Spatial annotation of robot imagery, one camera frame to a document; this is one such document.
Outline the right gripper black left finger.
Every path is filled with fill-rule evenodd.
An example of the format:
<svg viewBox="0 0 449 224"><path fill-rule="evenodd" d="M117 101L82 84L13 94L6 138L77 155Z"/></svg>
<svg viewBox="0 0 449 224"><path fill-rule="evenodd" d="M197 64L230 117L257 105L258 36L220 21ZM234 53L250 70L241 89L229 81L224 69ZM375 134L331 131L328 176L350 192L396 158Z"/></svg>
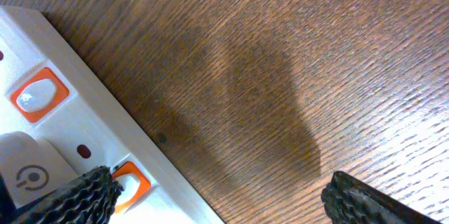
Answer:
<svg viewBox="0 0 449 224"><path fill-rule="evenodd" d="M106 224L115 211L123 186L112 178L108 167L99 166L20 214L22 224Z"/></svg>

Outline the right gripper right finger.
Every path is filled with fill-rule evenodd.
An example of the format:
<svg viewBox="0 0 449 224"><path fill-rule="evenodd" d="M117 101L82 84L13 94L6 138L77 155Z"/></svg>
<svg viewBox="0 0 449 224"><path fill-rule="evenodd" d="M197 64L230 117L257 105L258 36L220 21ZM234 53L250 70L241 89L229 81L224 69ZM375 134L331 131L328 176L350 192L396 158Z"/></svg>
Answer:
<svg viewBox="0 0 449 224"><path fill-rule="evenodd" d="M321 201L333 223L439 224L343 171L334 172Z"/></svg>

